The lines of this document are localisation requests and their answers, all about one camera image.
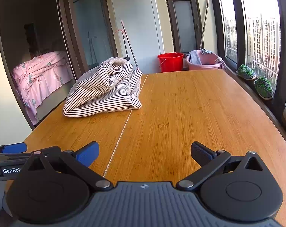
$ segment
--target pink bedding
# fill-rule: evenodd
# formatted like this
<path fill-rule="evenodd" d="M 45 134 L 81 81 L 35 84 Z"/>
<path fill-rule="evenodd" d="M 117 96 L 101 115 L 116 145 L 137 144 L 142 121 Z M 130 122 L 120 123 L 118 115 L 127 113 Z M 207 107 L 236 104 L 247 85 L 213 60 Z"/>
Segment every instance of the pink bedding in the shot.
<path fill-rule="evenodd" d="M 12 76 L 34 125 L 37 122 L 36 108 L 73 78 L 64 51 L 50 52 L 26 61 L 13 69 Z"/>

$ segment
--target gray ribbed surface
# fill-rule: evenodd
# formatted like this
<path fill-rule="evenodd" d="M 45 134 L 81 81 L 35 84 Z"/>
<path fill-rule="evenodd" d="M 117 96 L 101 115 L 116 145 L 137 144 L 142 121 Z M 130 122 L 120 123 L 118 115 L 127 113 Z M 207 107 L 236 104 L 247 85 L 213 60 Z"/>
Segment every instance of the gray ribbed surface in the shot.
<path fill-rule="evenodd" d="M 13 227 L 34 226 L 16 222 Z M 174 189 L 169 182 L 120 182 L 110 192 L 96 193 L 89 206 L 69 221 L 37 227 L 278 227 L 274 220 L 257 224 L 235 224 L 207 212 L 193 193 Z"/>

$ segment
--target wood grain surface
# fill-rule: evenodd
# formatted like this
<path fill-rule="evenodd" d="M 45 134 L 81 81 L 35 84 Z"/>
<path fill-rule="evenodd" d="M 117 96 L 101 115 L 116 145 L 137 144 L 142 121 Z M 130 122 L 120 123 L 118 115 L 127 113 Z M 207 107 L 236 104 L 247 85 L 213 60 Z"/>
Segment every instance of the wood grain surface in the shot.
<path fill-rule="evenodd" d="M 147 75 L 141 78 L 141 86 Z M 27 151 L 50 146 L 61 150 L 78 150 L 91 141 L 99 143 L 98 158 L 89 167 L 103 175 L 112 156 L 130 111 L 99 113 L 85 118 L 71 118 L 63 115 L 64 103 L 59 105 L 24 141 Z"/>
<path fill-rule="evenodd" d="M 256 151 L 279 183 L 283 205 L 277 220 L 286 226 L 286 142 L 255 101 L 224 71 L 148 75 L 106 178 L 173 181 L 200 168 L 190 146 L 199 141 L 232 155 Z"/>

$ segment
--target silver bolt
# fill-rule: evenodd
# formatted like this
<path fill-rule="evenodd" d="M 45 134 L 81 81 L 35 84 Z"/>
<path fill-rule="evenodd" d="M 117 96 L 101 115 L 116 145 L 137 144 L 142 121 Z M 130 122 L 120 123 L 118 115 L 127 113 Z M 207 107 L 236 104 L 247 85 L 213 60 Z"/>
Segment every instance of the silver bolt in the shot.
<path fill-rule="evenodd" d="M 110 186 L 110 182 L 107 180 L 100 180 L 96 182 L 96 186 L 101 189 L 108 188 Z"/>
<path fill-rule="evenodd" d="M 189 181 L 189 180 L 181 180 L 179 181 L 179 185 L 182 188 L 191 188 L 193 186 L 193 182 Z"/>

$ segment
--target striped cloth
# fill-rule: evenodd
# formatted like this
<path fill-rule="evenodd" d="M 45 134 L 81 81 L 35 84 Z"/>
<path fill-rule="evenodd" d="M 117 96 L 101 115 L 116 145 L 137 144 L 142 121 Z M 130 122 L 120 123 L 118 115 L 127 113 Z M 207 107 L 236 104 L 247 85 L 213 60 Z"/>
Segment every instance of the striped cloth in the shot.
<path fill-rule="evenodd" d="M 126 59 L 109 58 L 84 73 L 71 88 L 63 107 L 68 117 L 139 109 L 142 72 Z"/>

